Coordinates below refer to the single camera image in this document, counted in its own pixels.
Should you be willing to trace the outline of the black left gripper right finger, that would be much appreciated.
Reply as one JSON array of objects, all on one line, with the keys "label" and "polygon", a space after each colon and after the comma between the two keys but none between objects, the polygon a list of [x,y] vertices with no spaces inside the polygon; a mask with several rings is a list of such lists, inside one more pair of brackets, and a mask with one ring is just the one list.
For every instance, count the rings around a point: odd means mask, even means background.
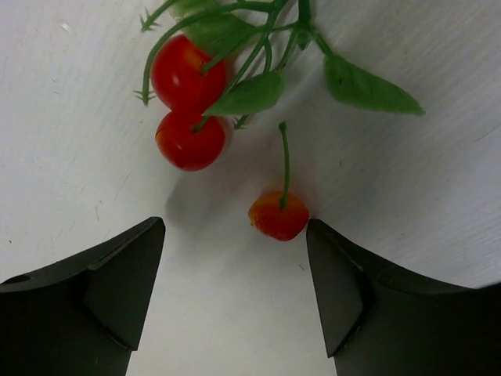
[{"label": "black left gripper right finger", "polygon": [[339,375],[499,374],[499,284],[423,276],[318,219],[306,243],[326,354]]}]

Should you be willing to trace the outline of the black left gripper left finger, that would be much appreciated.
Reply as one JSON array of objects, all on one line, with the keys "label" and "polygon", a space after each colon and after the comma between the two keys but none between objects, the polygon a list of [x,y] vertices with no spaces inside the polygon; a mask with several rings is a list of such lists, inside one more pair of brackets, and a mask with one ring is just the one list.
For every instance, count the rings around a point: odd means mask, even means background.
[{"label": "black left gripper left finger", "polygon": [[124,375],[139,347],[164,246],[151,217],[1,284],[3,375]]}]

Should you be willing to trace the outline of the fake cherry bunch with leaves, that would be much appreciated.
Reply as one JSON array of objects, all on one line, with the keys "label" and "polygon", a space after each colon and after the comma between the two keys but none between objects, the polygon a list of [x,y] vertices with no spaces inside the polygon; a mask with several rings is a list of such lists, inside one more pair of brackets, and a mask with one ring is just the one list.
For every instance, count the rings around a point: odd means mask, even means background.
[{"label": "fake cherry bunch with leaves", "polygon": [[273,108],[285,89],[284,68],[310,44],[323,55],[330,95],[363,110],[420,116],[424,109],[404,89],[348,62],[314,24],[312,4],[297,3],[296,20],[280,24],[285,1],[165,1],[140,19],[142,32],[174,24],[152,47],[136,97],[160,100],[168,114],[155,140],[176,168],[195,172],[218,159],[227,141],[226,118],[242,128]]}]

